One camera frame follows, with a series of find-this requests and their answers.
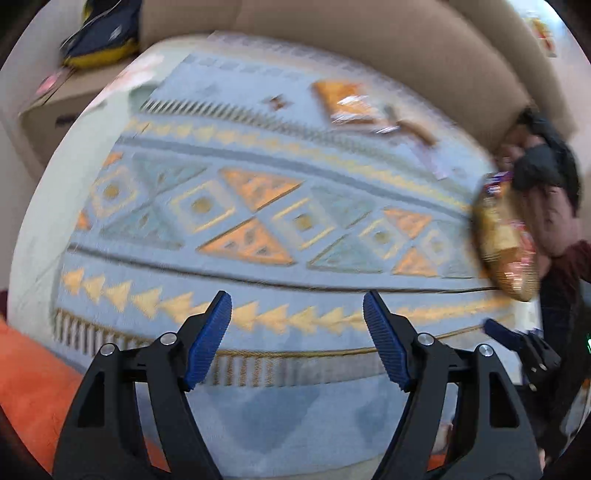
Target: silver screw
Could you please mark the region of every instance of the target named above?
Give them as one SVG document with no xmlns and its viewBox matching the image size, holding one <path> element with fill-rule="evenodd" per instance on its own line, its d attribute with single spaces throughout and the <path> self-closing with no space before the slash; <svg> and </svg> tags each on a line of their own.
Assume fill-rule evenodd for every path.
<svg viewBox="0 0 591 480">
<path fill-rule="evenodd" d="M 417 340 L 421 345 L 424 346 L 432 345 L 435 342 L 435 339 L 428 333 L 419 333 Z"/>
<path fill-rule="evenodd" d="M 106 343 L 102 347 L 100 347 L 100 354 L 104 356 L 109 356 L 115 351 L 115 345 L 112 343 Z"/>
<path fill-rule="evenodd" d="M 177 341 L 177 336 L 173 333 L 165 333 L 160 337 L 160 343 L 163 345 L 172 345 L 174 342 Z"/>
<path fill-rule="evenodd" d="M 480 347 L 478 347 L 478 351 L 483 356 L 492 356 L 492 354 L 495 353 L 495 351 L 492 349 L 492 347 L 490 345 L 485 344 L 485 343 L 483 343 Z"/>
</svg>

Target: brown couch cushion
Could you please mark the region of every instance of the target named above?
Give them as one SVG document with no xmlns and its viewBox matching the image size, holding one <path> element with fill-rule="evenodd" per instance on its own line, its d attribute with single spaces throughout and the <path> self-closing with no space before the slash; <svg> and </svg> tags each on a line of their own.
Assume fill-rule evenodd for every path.
<svg viewBox="0 0 591 480">
<path fill-rule="evenodd" d="M 511 64 L 540 111 L 559 133 L 571 137 L 574 119 L 546 54 L 506 0 L 449 0 Z"/>
<path fill-rule="evenodd" d="M 211 5 L 144 0 L 144 44 L 188 33 L 192 18 L 193 33 L 227 28 L 340 53 L 405 83 L 490 150 L 530 102 L 498 52 L 437 0 L 243 0 L 231 27 L 235 0 L 217 0 L 215 19 L 207 22 Z M 165 25 L 170 15 L 180 26 Z"/>
</svg>

